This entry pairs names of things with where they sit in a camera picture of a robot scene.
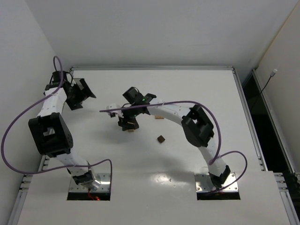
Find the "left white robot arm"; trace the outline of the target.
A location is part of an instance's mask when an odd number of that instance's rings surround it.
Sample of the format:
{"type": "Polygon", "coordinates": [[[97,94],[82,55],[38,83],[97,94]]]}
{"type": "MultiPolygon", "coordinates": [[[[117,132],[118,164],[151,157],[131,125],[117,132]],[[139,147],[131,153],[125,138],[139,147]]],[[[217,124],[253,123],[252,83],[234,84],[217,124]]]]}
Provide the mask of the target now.
{"type": "Polygon", "coordinates": [[[95,98],[95,95],[83,78],[68,79],[69,75],[66,71],[53,72],[44,91],[47,99],[28,125],[38,152],[60,161],[67,167],[75,184],[92,190],[96,188],[96,176],[91,164],[74,149],[74,140],[62,111],[64,105],[71,110],[81,109],[83,101],[95,98]]]}

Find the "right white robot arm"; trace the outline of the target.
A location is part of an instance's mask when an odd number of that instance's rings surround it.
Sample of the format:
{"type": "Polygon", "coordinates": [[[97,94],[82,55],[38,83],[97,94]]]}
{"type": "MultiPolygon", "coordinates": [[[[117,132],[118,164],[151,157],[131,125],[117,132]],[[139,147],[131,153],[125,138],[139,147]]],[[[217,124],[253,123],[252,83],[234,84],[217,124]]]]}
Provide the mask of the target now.
{"type": "Polygon", "coordinates": [[[208,109],[195,103],[193,107],[184,107],[176,103],[166,103],[154,94],[140,93],[135,87],[130,87],[123,97],[130,107],[118,112],[118,125],[123,131],[139,128],[136,117],[147,114],[163,117],[179,124],[187,141],[197,147],[208,165],[212,184],[221,188],[230,174],[229,166],[219,158],[221,148],[220,128],[216,121],[211,122],[206,113],[208,109]]]}

